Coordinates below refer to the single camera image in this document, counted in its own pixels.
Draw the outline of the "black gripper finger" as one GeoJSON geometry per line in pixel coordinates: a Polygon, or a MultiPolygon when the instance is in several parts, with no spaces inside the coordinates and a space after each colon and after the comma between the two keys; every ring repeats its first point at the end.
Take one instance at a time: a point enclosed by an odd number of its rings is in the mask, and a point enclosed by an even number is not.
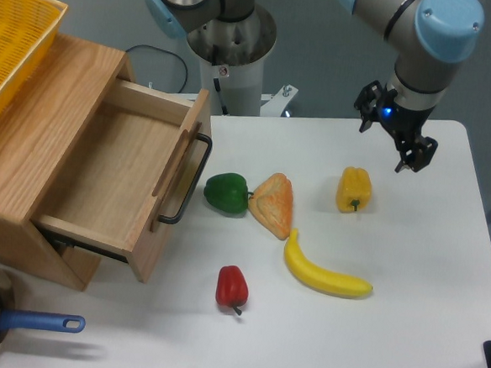
{"type": "Polygon", "coordinates": [[[395,172],[399,173],[404,169],[417,173],[425,169],[435,155],[438,143],[435,139],[416,134],[412,138],[400,139],[396,143],[399,152],[399,163],[395,167],[395,172]]]}
{"type": "Polygon", "coordinates": [[[361,117],[360,133],[367,132],[373,124],[382,122],[382,110],[386,92],[379,81],[372,81],[359,92],[354,108],[361,117]]]}

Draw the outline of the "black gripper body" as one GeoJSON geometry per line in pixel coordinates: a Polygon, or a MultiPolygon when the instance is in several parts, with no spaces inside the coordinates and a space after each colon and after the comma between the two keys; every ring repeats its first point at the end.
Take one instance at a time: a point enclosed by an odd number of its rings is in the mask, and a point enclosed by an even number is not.
{"type": "Polygon", "coordinates": [[[398,151],[412,152],[421,138],[421,128],[430,115],[430,110],[411,110],[394,101],[397,92],[385,91],[377,100],[379,123],[393,138],[398,151]]]}

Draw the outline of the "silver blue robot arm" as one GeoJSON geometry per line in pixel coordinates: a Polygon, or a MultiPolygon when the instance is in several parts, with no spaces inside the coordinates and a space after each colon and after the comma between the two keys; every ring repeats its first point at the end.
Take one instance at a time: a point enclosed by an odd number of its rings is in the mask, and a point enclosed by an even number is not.
{"type": "MultiPolygon", "coordinates": [[[[372,81],[354,102],[361,131],[379,124],[399,152],[399,169],[427,167],[438,144],[423,125],[472,54],[483,30],[478,0],[337,0],[396,49],[386,82],[372,81]]],[[[271,14],[256,0],[145,0],[164,34],[184,37],[203,69],[214,107],[259,112],[263,61],[277,42],[271,14]]]]}

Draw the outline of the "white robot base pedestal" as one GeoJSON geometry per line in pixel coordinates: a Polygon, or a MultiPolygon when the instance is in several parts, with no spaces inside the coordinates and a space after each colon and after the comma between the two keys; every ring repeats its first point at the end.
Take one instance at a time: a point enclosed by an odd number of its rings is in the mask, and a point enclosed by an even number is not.
{"type": "Polygon", "coordinates": [[[280,117],[298,95],[285,84],[265,95],[265,60],[277,42],[277,26],[258,4],[237,22],[213,19],[187,35],[187,45],[197,56],[201,86],[209,91],[212,114],[280,117]]]}

